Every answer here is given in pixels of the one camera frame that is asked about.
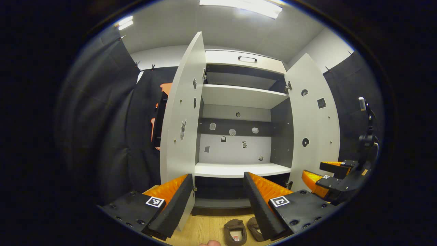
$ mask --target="ceiling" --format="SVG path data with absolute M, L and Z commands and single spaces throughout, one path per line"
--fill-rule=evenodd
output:
M 133 14 L 121 30 L 129 53 L 188 45 L 202 31 L 205 45 L 224 46 L 291 60 L 324 26 L 300 10 L 282 6 L 274 20 L 230 7 L 199 6 L 199 0 L 162 0 Z

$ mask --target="cabinet shelf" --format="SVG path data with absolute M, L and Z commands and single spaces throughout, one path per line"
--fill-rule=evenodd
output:
M 274 163 L 229 164 L 203 163 L 194 167 L 194 175 L 212 178 L 243 178 L 244 172 L 251 172 L 258 176 L 269 176 L 290 173 L 290 168 Z
M 272 109 L 288 99 L 288 95 L 249 87 L 205 84 L 202 98 L 205 104 Z

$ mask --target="cabinet door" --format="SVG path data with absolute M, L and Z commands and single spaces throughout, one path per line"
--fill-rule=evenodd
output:
M 336 162 L 340 150 L 340 125 L 331 90 L 308 54 L 284 75 L 293 115 L 293 161 L 289 181 L 292 190 L 308 190 L 302 181 L 304 169 L 320 175 L 333 174 L 319 169 L 320 162 Z
M 194 182 L 197 127 L 205 67 L 202 32 L 198 32 L 180 61 L 167 100 L 161 133 L 161 183 L 187 173 L 193 174 Z M 177 230 L 182 230 L 193 209 L 194 194 L 187 204 L 181 206 L 185 206 L 185 211 Z

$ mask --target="brown slipper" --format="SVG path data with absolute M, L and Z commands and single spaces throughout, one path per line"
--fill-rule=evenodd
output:
M 247 241 L 246 227 L 242 220 L 230 220 L 225 224 L 224 233 L 228 246 L 241 246 Z
M 255 217 L 250 218 L 250 220 L 247 222 L 247 228 L 257 241 L 265 241 L 265 239 L 263 238 L 263 234 L 261 234 L 260 227 L 258 226 L 257 219 Z

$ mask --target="drawer handle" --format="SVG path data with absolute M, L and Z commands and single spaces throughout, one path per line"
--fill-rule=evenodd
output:
M 249 59 L 254 59 L 254 60 L 255 60 L 255 62 L 257 62 L 257 61 L 258 61 L 258 59 L 256 59 L 256 58 L 252 58 L 252 57 L 247 57 L 247 56 L 239 56 L 239 57 L 238 57 L 238 60 L 241 60 L 241 57 L 244 57 L 244 58 L 249 58 Z

